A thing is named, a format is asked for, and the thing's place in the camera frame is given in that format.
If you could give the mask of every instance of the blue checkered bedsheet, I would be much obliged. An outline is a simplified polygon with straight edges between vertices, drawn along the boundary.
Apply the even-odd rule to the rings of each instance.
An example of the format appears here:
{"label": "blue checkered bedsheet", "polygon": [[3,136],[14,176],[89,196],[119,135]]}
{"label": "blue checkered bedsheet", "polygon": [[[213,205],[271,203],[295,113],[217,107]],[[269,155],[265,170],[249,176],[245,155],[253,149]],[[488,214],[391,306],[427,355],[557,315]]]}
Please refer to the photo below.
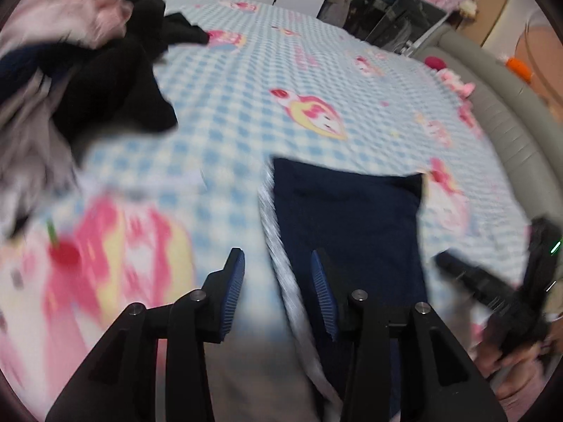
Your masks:
{"label": "blue checkered bedsheet", "polygon": [[[289,337],[258,211],[272,154],[359,173],[428,173],[419,236],[429,295],[454,332],[467,335],[468,296],[431,257],[455,247],[516,282],[526,219],[488,139],[460,119],[457,96],[423,64],[311,17],[248,1],[166,1],[167,12],[212,33],[209,46],[171,47],[154,68],[179,127],[99,141],[85,169],[116,186],[201,169],[205,191],[179,188],[156,200],[189,230],[200,283],[231,247],[244,250],[234,337]],[[48,213],[72,222],[83,208],[75,194]]]}

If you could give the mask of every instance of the bed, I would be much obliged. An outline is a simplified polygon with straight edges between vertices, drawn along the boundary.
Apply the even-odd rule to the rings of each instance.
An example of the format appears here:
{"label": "bed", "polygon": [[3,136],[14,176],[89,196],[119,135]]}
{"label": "bed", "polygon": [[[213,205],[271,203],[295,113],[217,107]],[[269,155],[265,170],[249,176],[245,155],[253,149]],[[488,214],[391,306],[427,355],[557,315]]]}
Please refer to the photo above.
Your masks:
{"label": "bed", "polygon": [[[181,11],[212,31],[209,46],[172,47],[154,68],[176,110],[178,129],[98,139],[83,160],[89,185],[98,188],[54,199],[28,233],[45,237],[47,218],[58,229],[72,229],[100,190],[127,197],[158,179],[161,188],[146,200],[189,235],[193,270],[185,290],[221,268],[232,247],[246,254],[233,331],[224,344],[206,348],[216,419],[315,420],[306,379],[315,364],[299,361],[299,334],[306,325],[286,318],[288,299],[280,297],[260,222],[258,191],[269,158],[358,173],[439,173],[441,180],[426,176],[419,216],[424,277],[432,305],[470,346],[486,312],[442,279],[431,257],[455,247],[518,283],[528,219],[548,213],[563,223],[561,128],[531,90],[477,46],[447,27],[439,29],[413,57],[438,55],[477,84],[471,101],[481,127],[470,128],[458,116],[457,95],[426,66],[344,30],[251,1],[166,3],[167,12]],[[198,171],[205,186],[178,182]],[[2,370],[38,420],[55,397],[38,353],[45,335],[41,306],[29,302],[44,296],[40,275],[46,271],[40,269],[37,283],[18,292],[6,272],[0,274],[2,312],[9,326],[18,326],[10,341],[22,375],[31,379],[10,377],[6,362]],[[125,305],[125,299],[110,300],[106,314],[117,315]],[[80,304],[72,308],[91,347],[103,330],[82,315]],[[157,410],[162,402],[160,393]]]}

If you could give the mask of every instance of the metal screw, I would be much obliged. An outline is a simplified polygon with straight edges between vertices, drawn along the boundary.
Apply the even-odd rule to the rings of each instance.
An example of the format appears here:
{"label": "metal screw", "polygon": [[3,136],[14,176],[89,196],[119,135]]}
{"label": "metal screw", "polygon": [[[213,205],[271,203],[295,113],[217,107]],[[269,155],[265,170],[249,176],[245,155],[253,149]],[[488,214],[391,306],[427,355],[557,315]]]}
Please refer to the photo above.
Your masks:
{"label": "metal screw", "polygon": [[129,315],[140,314],[141,312],[143,312],[143,309],[145,309],[144,304],[142,304],[142,303],[131,303],[131,305],[129,306]]}
{"label": "metal screw", "polygon": [[424,303],[424,301],[419,301],[415,305],[415,309],[420,312],[420,314],[428,314],[429,312],[432,312],[432,306],[428,303]]}
{"label": "metal screw", "polygon": [[356,289],[352,292],[352,298],[356,301],[364,301],[368,298],[368,293],[365,290]]}
{"label": "metal screw", "polygon": [[192,301],[203,301],[207,297],[207,294],[202,289],[195,289],[190,292],[190,300]]}

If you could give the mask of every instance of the bedsheet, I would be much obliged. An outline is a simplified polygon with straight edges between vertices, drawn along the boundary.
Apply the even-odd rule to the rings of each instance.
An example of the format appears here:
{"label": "bedsheet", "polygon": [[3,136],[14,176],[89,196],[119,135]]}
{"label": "bedsheet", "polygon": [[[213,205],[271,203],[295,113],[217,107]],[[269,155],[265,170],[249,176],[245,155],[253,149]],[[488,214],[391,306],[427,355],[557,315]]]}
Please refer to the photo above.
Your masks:
{"label": "bedsheet", "polygon": [[[486,313],[439,275],[431,257],[454,247],[518,283],[527,221],[488,139],[460,118],[458,97],[423,64],[311,17],[250,1],[166,1],[167,12],[183,12],[211,35],[208,46],[173,47],[155,66],[179,127],[157,136],[101,139],[87,153],[84,170],[121,192],[157,184],[149,200],[189,235],[193,275],[186,290],[221,268],[231,247],[244,250],[233,331],[222,345],[206,347],[216,419],[316,420],[258,209],[272,154],[358,173],[426,173],[419,242],[429,297],[468,345]],[[201,170],[205,188],[182,181],[194,170]],[[32,232],[46,235],[46,218],[57,229],[71,229],[92,197],[62,195],[35,218]],[[55,397],[46,374],[49,341],[43,304],[27,300],[45,297],[47,289],[41,278],[17,287],[11,276],[17,263],[11,265],[0,265],[0,366],[41,420]],[[97,295],[106,321],[125,307],[124,297]],[[100,319],[80,300],[72,315],[90,348],[101,333],[84,332]],[[18,376],[27,379],[8,372],[13,355]]]}

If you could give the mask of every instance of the silver trim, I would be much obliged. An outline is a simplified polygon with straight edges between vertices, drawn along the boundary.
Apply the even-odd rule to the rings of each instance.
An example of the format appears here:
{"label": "silver trim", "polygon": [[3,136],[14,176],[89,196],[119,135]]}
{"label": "silver trim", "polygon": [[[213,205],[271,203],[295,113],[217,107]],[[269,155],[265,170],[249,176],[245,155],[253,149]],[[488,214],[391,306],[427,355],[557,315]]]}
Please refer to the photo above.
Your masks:
{"label": "silver trim", "polygon": [[272,160],[266,163],[265,179],[258,189],[258,206],[262,218],[262,226],[266,237],[266,245],[270,250],[272,265],[281,288],[281,298],[285,306],[293,337],[296,342],[297,354],[305,374],[313,382],[317,390],[341,412],[342,400],[334,387],[327,381],[315,349],[311,326],[305,306],[301,299],[299,286],[291,270],[289,258],[280,238],[278,221],[274,209],[274,169]]}

